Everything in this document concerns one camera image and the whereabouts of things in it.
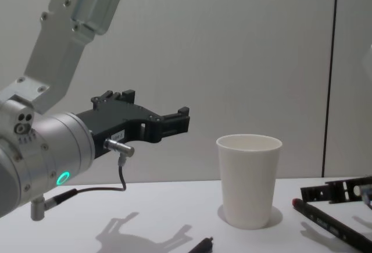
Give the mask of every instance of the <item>pen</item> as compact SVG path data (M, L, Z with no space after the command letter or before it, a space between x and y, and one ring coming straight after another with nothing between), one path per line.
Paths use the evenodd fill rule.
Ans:
M293 199L292 204L298 212L302 213L340 240L361 250L361 252L372 252L372 241L364 235L354 231L315 206L304 203L301 199Z
M213 247L213 237L204 238L193 250L189 253L211 253Z

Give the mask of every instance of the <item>label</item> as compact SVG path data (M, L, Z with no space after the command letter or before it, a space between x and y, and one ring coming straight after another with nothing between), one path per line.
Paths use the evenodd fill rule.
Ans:
M125 134L126 131L125 130L122 130L120 132L117 132L116 134L112 135L111 136L111 140L113 141L121 141L124 137L125 137Z

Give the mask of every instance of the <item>gray wall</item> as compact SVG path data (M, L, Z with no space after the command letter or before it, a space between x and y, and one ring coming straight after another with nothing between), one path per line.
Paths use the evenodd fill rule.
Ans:
M49 0L0 0L0 87L24 70ZM81 112L106 90L137 91L160 114L191 108L188 134L132 143L128 181L219 178L215 139L280 138L279 177L322 169L334 0L121 0L110 31L85 50L65 99ZM116 155L71 183L117 181Z
M372 174L371 0L338 0L326 176Z

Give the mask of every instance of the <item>table surface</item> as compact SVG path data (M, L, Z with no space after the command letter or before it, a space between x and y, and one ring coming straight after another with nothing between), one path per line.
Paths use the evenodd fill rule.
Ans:
M300 187L329 180L278 179L270 223L260 230L224 221L219 181L136 183L125 193L84 193L41 222L30 220L27 204L0 219L0 252L187 253L205 237L214 238L214 253L358 252L292 207ZM71 188L56 188L46 198ZM316 206L372 238L372 212L361 202Z

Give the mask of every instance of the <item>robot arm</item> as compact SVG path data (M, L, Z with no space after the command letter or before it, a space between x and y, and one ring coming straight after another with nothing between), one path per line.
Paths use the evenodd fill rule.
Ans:
M89 169L95 158L110 150L129 156L134 150L125 142L156 143L188 131L188 108L160 116L135 105L134 91L108 91L92 99L93 110L34 122L34 112L43 114L63 98L84 47L107 31L118 3L51 0L42 13L24 76L0 92L0 218L32 201L31 217L41 220L50 208L43 194Z
M45 113L66 94L84 47L108 30L119 0L51 0L24 72L0 93Z

